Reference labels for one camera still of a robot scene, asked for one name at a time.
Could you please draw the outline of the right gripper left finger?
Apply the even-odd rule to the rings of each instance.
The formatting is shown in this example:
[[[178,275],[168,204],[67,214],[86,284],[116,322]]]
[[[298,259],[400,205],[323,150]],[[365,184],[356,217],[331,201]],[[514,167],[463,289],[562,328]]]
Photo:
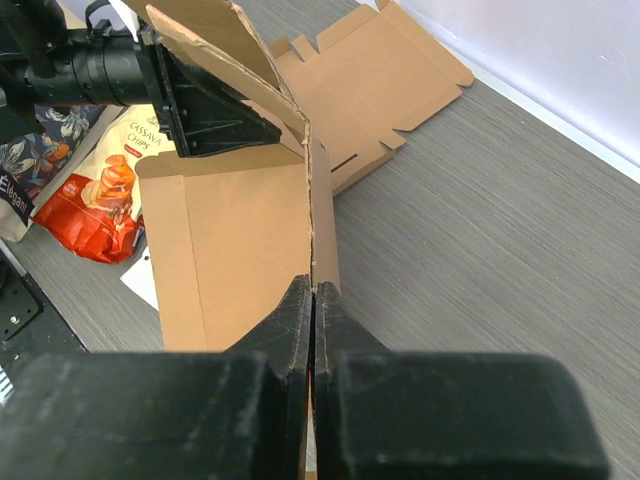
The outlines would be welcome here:
[[[221,353],[47,354],[1,412],[5,479],[301,479],[313,292]]]

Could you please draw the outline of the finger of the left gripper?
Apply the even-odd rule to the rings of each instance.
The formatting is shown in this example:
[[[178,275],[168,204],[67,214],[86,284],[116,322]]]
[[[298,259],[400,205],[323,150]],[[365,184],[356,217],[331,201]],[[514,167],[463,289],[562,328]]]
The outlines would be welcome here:
[[[179,61],[184,75],[203,95],[193,116],[208,155],[280,142],[281,129],[246,105],[243,94],[210,72]]]

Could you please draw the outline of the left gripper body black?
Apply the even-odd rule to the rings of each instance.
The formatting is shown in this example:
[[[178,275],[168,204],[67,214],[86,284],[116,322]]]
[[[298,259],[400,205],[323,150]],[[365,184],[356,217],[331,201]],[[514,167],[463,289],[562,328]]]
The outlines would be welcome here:
[[[174,143],[180,157],[207,156],[193,116],[203,95],[197,93],[196,86],[184,75],[181,62],[161,44],[153,29],[139,29],[137,38],[137,60],[160,132]]]

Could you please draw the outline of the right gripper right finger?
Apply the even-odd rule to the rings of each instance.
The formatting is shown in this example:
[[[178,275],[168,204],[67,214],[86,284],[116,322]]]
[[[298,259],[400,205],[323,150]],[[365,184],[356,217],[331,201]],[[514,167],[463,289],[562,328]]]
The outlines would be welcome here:
[[[539,354],[385,347],[331,283],[315,295],[321,479],[606,479],[577,381]]]

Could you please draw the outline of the large brown cardboard box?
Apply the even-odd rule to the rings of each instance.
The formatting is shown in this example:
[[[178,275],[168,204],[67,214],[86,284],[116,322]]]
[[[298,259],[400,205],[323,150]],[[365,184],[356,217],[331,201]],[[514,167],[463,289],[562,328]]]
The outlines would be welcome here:
[[[337,285],[325,149],[300,108],[310,43],[267,44],[231,1],[135,1],[182,67],[198,67],[276,129],[217,153],[141,161],[143,217],[164,348],[229,366],[194,445],[223,479],[305,475],[314,295]]]

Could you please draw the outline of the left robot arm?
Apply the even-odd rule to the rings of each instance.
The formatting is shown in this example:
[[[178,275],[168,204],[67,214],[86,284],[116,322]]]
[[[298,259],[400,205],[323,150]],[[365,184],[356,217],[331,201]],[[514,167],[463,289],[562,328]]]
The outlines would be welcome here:
[[[171,53],[149,24],[68,28],[55,1],[1,4],[1,141],[41,133],[36,106],[150,104],[183,158],[276,144],[281,131],[221,79]]]

